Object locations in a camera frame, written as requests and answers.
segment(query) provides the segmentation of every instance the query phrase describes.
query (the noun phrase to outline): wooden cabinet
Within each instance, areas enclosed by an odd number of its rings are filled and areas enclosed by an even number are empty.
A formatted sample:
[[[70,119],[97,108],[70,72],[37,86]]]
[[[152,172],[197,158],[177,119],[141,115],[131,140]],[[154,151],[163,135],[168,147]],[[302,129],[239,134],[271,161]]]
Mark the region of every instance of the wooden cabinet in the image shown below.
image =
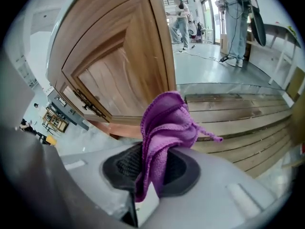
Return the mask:
[[[48,78],[84,118],[139,125],[153,99],[175,89],[163,0],[151,1],[76,0],[68,11]]]

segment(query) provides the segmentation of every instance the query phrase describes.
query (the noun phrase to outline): wooden floor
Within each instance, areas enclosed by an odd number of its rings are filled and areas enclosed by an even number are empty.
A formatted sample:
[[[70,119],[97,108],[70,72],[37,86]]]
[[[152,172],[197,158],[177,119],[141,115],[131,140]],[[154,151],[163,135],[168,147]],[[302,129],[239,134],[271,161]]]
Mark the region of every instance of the wooden floor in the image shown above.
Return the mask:
[[[201,135],[193,149],[234,163],[252,177],[275,164],[292,146],[291,110],[281,96],[254,94],[188,95],[190,115],[220,144]]]

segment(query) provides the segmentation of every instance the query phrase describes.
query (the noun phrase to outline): jeans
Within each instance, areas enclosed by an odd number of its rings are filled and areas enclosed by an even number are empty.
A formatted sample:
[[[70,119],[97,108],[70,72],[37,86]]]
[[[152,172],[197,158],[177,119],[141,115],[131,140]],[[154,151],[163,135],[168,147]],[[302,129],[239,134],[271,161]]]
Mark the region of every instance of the jeans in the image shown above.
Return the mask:
[[[170,26],[170,32],[172,41],[174,43],[179,43],[179,37],[177,34],[177,30],[179,29],[182,40],[183,40],[183,47],[188,48],[189,47],[189,22],[187,18],[177,18],[177,20]]]
[[[244,59],[248,28],[247,19],[248,9],[243,9],[239,3],[236,2],[226,8],[225,26],[227,30],[228,52],[231,49],[229,58],[235,58],[237,60]]]

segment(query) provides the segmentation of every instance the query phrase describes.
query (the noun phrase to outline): microfiber towel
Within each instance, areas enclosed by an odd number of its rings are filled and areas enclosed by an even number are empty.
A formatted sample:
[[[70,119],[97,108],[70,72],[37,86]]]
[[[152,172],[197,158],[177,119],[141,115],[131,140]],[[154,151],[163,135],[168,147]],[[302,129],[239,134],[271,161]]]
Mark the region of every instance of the microfiber towel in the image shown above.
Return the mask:
[[[136,180],[136,202],[145,199],[150,182],[159,195],[163,186],[167,151],[174,146],[190,148],[198,134],[214,141],[222,138],[207,132],[191,118],[187,104],[177,91],[165,92],[155,98],[146,109],[141,121],[142,172]]]

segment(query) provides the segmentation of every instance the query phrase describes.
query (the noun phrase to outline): sneaker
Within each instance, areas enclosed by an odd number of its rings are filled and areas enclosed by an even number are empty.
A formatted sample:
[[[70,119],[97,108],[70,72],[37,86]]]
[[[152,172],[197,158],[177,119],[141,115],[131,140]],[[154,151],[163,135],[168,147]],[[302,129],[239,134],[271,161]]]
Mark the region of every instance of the sneaker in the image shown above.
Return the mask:
[[[237,61],[236,59],[231,58],[231,59],[226,60],[225,62],[231,66],[236,66],[236,61]]]
[[[243,60],[242,60],[242,59],[240,59],[240,60],[238,61],[237,66],[240,67],[240,68],[243,67]]]

